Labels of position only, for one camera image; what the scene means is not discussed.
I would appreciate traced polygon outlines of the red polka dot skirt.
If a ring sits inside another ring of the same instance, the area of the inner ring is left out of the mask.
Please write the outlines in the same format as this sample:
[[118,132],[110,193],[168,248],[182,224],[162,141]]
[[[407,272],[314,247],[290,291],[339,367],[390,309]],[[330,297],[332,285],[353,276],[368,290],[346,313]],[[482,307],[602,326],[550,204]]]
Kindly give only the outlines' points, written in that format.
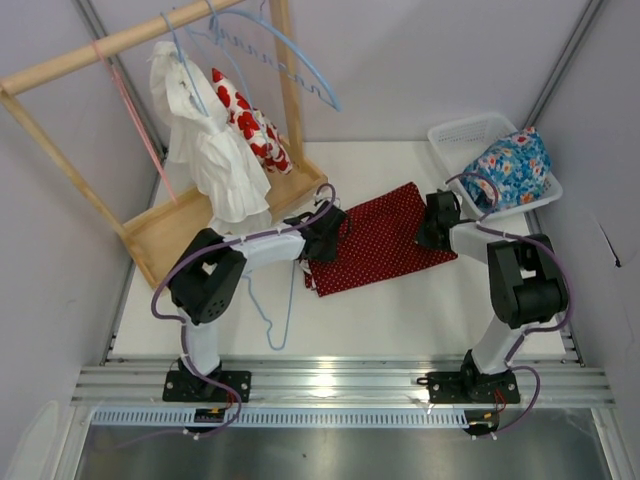
[[425,213],[413,182],[350,208],[339,229],[336,259],[303,262],[305,287],[324,297],[457,259],[455,253],[417,243]]

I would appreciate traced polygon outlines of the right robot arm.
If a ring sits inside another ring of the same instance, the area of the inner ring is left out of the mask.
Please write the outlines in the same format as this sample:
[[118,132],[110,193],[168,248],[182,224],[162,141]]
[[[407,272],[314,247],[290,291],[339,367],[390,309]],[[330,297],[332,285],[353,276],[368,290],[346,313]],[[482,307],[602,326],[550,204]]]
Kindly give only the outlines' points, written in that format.
[[451,191],[426,196],[417,243],[438,253],[455,253],[486,265],[493,318],[481,340],[456,371],[435,371],[417,379],[434,404],[517,404],[520,393],[511,360],[533,332],[569,306],[569,292],[549,238],[500,232],[461,217]]

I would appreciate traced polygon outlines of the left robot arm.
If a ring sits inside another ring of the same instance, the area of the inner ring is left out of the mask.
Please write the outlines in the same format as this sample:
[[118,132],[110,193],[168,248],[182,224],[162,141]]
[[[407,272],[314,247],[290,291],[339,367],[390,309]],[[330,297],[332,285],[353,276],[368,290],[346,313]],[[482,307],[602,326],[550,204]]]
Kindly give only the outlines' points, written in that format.
[[217,320],[230,307],[241,279],[281,261],[331,262],[348,215],[329,201],[246,237],[201,230],[174,266],[167,282],[181,323],[180,381],[204,395],[221,376]]

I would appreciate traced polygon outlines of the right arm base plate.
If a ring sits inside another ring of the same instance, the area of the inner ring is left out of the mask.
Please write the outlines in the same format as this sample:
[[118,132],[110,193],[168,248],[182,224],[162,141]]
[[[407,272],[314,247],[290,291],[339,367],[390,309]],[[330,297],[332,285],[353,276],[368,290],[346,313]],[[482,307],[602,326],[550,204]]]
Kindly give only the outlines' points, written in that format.
[[512,371],[494,375],[434,371],[418,377],[416,384],[426,388],[434,404],[518,404],[521,400]]

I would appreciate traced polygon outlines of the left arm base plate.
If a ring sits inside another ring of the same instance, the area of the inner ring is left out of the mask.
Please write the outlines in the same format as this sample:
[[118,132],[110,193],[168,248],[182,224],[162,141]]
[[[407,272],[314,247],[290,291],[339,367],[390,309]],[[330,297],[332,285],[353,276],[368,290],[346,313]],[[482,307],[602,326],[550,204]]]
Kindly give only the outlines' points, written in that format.
[[[249,401],[252,373],[222,370],[215,381],[235,390],[243,402]],[[234,399],[227,390],[194,376],[188,370],[172,370],[166,375],[162,400],[170,403],[224,403]]]

